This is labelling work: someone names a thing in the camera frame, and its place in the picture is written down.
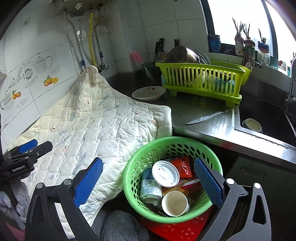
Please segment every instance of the silver screw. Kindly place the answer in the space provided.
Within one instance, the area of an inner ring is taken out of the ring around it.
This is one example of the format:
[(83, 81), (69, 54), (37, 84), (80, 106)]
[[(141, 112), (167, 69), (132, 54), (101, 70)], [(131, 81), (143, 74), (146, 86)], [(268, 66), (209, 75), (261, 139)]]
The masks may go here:
[(64, 181), (64, 184), (65, 184), (65, 185), (70, 185), (71, 182), (72, 182), (71, 179), (66, 179), (66, 180)]
[(43, 187), (43, 183), (38, 183), (37, 185), (36, 185), (36, 187), (39, 189), (39, 188), (42, 188)]
[(229, 185), (233, 185), (233, 184), (234, 184), (234, 180), (231, 179), (231, 178), (227, 178), (227, 179), (226, 179), (226, 182), (227, 182)]
[(257, 188), (257, 189), (260, 189), (261, 185), (259, 183), (254, 183), (254, 187)]

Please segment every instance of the quilted blanket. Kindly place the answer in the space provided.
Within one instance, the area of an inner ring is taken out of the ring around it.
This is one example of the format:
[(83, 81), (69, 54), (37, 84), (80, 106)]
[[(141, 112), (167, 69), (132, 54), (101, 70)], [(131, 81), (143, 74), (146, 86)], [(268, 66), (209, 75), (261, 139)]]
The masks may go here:
[[(131, 155), (146, 143), (171, 135), (169, 107), (138, 102), (119, 93), (89, 66), (71, 91), (9, 148), (32, 139), (53, 144), (52, 151), (23, 180), (30, 196), (37, 183), (59, 185), (100, 157), (103, 173), (87, 202), (79, 207), (92, 225), (102, 205), (122, 191), (123, 171)], [(60, 205), (57, 210), (68, 238), (74, 238)]]

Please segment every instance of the paper cup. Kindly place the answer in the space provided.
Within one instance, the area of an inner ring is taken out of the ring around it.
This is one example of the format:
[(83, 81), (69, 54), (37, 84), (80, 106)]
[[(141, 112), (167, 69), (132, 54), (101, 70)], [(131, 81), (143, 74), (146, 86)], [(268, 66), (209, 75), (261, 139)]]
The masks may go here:
[(186, 196), (179, 191), (167, 193), (161, 202), (163, 211), (171, 217), (179, 217), (189, 211), (189, 203)]

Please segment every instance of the yellow pipe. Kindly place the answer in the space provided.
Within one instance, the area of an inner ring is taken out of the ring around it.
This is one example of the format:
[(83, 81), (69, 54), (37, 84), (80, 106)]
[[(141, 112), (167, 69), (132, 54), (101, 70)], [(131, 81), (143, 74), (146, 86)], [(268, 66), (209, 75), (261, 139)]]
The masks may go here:
[(95, 67), (98, 67), (98, 64), (96, 62), (96, 57), (94, 55), (94, 49), (92, 46), (92, 31), (93, 31), (93, 22), (94, 22), (94, 13), (90, 13), (89, 17), (89, 52), (91, 53), (91, 64)]

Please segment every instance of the red plastic packet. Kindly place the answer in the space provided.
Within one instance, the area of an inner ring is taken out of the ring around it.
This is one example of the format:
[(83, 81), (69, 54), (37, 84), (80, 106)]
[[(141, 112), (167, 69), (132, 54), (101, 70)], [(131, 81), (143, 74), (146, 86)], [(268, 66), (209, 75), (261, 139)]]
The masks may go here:
[(189, 165), (189, 157), (183, 156), (181, 158), (176, 158), (171, 162), (179, 171), (180, 178), (192, 177), (192, 172)]

